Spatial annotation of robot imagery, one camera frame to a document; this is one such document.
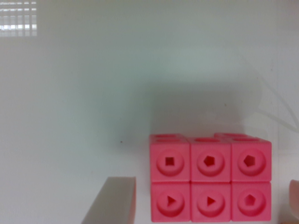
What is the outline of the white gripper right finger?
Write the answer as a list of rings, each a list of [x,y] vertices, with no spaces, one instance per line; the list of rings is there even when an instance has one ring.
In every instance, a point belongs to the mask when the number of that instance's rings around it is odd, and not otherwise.
[[[288,189],[288,202],[281,205],[278,224],[299,224],[299,181],[292,179]]]

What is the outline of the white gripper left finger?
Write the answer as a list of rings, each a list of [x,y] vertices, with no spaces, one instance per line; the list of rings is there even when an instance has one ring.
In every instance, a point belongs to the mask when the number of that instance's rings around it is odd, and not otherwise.
[[[81,224],[134,224],[136,178],[109,177]]]

